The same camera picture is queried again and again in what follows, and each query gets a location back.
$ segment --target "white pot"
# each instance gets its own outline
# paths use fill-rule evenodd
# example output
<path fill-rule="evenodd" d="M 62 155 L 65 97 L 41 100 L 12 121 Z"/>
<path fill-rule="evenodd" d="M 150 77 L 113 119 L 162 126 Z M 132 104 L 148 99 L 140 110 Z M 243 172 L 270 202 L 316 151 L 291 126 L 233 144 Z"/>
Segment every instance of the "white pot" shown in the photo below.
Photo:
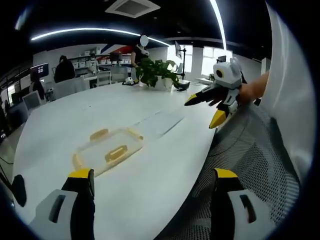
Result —
<path fill-rule="evenodd" d="M 173 82 L 170 78 L 162 78 L 161 76 L 156 76 L 158 81 L 156 81 L 155 87 L 151 87 L 154 90 L 167 91 L 170 92 Z"/>

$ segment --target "gray mesh fabric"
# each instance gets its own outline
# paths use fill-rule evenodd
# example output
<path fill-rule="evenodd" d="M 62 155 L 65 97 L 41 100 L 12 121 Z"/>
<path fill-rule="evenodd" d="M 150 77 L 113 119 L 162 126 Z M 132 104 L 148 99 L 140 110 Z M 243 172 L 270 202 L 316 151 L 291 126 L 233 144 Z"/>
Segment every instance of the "gray mesh fabric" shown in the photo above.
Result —
<path fill-rule="evenodd" d="M 235 172 L 244 188 L 268 204 L 275 224 L 286 217 L 299 195 L 298 178 L 276 121 L 253 104 L 241 107 L 214 136 L 190 194 L 156 239 L 210 238 L 214 168 Z"/>

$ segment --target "ceiling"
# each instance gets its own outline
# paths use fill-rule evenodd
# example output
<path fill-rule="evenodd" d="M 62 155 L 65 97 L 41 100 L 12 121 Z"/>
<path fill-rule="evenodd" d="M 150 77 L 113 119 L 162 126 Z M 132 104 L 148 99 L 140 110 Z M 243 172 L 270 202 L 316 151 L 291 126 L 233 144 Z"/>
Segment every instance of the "ceiling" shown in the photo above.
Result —
<path fill-rule="evenodd" d="M 116 0 L 22 0 L 6 2 L 7 15 L 1 16 L 6 36 L 2 55 L 9 55 L 0 76 L 32 55 L 79 44 L 131 45 L 133 36 L 114 32 L 81 31 L 49 36 L 31 42 L 31 36 L 69 28 L 93 27 L 145 34 L 155 39 L 189 37 L 180 44 L 222 48 L 217 18 L 210 0 L 151 0 L 161 8 L 131 18 L 105 10 Z M 271 56 L 271 25 L 263 0 L 216 0 L 220 10 L 227 49 L 248 58 Z M 19 30 L 15 25 L 19 16 Z M 151 42 L 148 47 L 163 46 Z"/>

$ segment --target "floor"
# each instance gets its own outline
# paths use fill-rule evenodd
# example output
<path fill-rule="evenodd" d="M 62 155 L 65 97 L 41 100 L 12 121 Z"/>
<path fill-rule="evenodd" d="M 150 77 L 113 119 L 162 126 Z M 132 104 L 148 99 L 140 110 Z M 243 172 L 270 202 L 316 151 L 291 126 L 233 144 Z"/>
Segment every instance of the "floor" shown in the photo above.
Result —
<path fill-rule="evenodd" d="M 13 171 L 13 163 L 15 160 L 15 154 L 17 145 L 19 142 L 20 135 L 22 133 L 22 130 L 24 129 L 24 124 L 21 125 L 18 129 L 16 129 L 9 137 L 7 137 L 0 145 L 0 157 L 3 158 L 8 163 L 7 164 L 0 158 L 0 165 L 2 169 L 0 169 L 1 173 L 6 175 L 6 177 L 9 179 L 9 181 L 12 181 L 12 171 Z M 8 195 L 10 198 L 12 198 L 11 193 L 9 190 L 5 187 L 5 189 L 8 192 Z"/>

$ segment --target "plastic container lid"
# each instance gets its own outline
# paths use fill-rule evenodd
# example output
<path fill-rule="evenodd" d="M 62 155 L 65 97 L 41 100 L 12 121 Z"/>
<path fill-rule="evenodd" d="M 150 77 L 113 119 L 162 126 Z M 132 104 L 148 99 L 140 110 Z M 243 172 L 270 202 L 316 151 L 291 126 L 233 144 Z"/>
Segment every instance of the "plastic container lid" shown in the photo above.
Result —
<path fill-rule="evenodd" d="M 128 127 L 111 132 L 102 129 L 90 136 L 90 142 L 77 148 L 72 162 L 76 170 L 90 168 L 97 177 L 142 147 L 143 136 Z"/>

